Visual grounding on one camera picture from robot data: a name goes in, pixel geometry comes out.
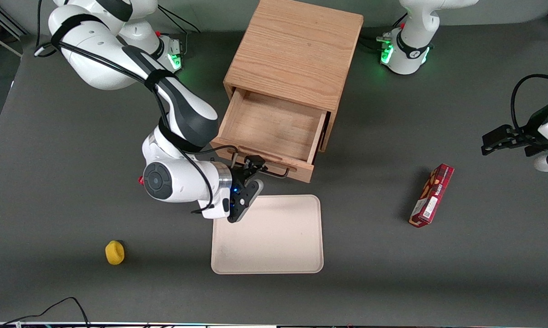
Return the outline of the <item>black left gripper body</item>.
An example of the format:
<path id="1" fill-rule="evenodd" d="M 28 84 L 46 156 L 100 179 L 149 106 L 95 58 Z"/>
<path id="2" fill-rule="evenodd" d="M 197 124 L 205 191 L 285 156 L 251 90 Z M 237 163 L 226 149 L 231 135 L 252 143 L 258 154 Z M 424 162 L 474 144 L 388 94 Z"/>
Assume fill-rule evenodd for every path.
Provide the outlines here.
<path id="1" fill-rule="evenodd" d="M 534 112 L 525 125 L 519 125 L 516 120 L 515 104 L 512 105 L 512 122 L 519 135 L 518 144 L 519 147 L 524 147 L 527 157 L 548 151 L 548 139 L 538 132 L 538 128 L 546 118 L 548 118 L 548 104 Z"/>

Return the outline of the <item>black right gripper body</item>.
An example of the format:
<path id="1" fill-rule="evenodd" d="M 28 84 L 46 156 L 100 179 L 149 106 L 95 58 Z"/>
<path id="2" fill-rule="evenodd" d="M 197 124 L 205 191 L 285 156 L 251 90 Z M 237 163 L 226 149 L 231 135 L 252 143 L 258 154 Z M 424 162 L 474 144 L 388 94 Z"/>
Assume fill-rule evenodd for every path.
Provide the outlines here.
<path id="1" fill-rule="evenodd" d="M 230 169 L 232 174 L 232 187 L 230 188 L 230 198 L 233 202 L 250 202 L 255 195 L 255 181 L 251 180 L 249 171 L 243 167 L 234 167 Z"/>

